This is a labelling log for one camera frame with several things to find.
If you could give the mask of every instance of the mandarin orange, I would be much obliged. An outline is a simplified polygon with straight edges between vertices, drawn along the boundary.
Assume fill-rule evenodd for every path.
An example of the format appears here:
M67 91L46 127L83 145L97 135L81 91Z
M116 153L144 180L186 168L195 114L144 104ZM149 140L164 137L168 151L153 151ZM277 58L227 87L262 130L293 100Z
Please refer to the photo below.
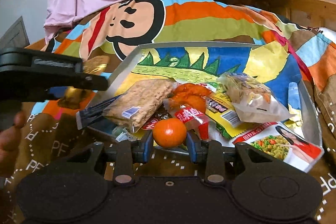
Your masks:
M153 129L155 142L163 148L181 145L187 136L187 129L177 118L170 118L157 122Z

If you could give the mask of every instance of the finger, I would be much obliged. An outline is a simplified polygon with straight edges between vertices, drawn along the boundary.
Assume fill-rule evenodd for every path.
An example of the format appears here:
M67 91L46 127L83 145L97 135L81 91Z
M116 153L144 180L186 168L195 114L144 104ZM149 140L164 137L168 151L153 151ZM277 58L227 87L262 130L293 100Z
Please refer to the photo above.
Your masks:
M26 124L26 115L23 111L20 111L18 114L14 117L14 126L16 128L22 128Z
M18 153L18 149L14 151L0 150L0 177L9 178L14 173Z
M6 151L16 150L21 141L21 129L17 127L8 128L0 132L0 149Z

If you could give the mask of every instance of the metal bolt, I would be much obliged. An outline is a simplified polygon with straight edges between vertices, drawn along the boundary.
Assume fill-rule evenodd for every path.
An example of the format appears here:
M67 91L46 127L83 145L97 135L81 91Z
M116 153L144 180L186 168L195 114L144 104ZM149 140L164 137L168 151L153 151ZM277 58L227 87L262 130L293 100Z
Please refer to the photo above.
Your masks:
M214 174L214 175L208 176L208 181L212 183L219 183L219 182L222 182L223 180L224 178L221 175Z
M132 181L132 177L130 177L129 175L118 175L115 178L115 181L119 183L129 183Z
M173 186L173 185L174 185L174 182L172 182L172 181L167 181L167 182L166 182L166 185L167 185L167 186Z

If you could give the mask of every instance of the barcode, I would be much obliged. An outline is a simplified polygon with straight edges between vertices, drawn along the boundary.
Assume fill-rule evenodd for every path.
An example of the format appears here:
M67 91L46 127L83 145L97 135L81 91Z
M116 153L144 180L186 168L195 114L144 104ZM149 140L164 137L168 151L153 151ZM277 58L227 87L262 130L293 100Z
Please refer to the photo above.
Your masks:
M130 117L132 115L134 115L135 113L137 113L139 109L140 109L140 107L135 107L134 106L134 107L131 107L131 108L125 110L121 115L123 117L125 117L126 119L130 119Z
M242 121L239 119L237 113L233 110L224 113L221 117L227 120L232 125L232 127L237 127L242 124Z

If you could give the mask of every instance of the person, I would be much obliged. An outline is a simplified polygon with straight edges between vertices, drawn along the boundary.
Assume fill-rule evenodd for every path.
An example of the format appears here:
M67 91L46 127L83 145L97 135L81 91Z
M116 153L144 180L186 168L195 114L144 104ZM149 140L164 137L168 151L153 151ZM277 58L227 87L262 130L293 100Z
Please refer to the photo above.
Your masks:
M19 154L21 128L26 123L21 111L14 118L14 125L0 132L0 177L9 178L14 173L16 158Z
M294 155L304 160L305 162L313 162L321 153L321 150L318 147L306 142L299 136L294 135L292 132L284 129L283 127L276 126L276 130L289 142L289 145L282 146L291 147L293 149Z

